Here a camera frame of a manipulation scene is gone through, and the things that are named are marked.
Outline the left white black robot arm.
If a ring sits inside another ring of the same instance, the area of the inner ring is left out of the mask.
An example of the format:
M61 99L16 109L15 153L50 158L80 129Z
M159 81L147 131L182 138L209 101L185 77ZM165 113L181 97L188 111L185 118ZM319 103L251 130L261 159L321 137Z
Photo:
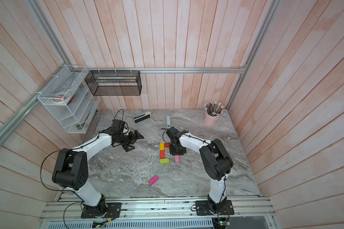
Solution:
M94 138L72 149L61 149L54 166L52 181L67 191L74 192L83 205L82 218L103 218L112 215L104 195L88 181L88 161L104 148L122 146L125 152L144 137L137 131L125 129L127 123L114 119L112 125Z

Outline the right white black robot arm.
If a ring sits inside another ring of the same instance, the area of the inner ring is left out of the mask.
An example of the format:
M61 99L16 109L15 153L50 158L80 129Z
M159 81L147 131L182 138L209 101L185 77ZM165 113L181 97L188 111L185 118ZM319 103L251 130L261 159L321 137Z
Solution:
M228 214L234 214L234 211L229 209L231 201L226 195L227 178L234 162L221 140L205 140L174 127L166 129L165 133L170 139L171 155L184 155L187 149L198 153L210 177L207 200L195 203L197 215L221 215L225 210Z

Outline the lime green block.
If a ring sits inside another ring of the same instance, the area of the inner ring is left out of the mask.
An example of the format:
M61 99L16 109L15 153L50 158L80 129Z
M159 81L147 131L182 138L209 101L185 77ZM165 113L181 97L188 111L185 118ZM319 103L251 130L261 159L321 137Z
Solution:
M169 164L169 163L170 163L170 159L168 159L168 158L160 159L160 164Z

